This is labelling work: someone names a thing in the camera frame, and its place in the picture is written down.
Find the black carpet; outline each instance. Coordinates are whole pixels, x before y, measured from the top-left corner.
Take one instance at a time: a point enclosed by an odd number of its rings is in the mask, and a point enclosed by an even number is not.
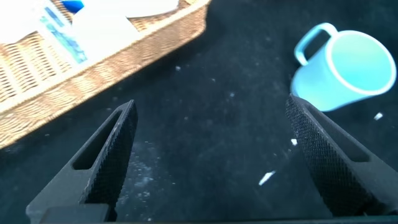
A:
[[[118,220],[331,217],[290,143],[293,49],[330,22],[375,37],[398,58],[397,12],[390,0],[213,0],[197,40],[0,150],[0,223],[27,223],[26,205],[130,99],[139,124]],[[327,113],[395,170],[397,91]]]

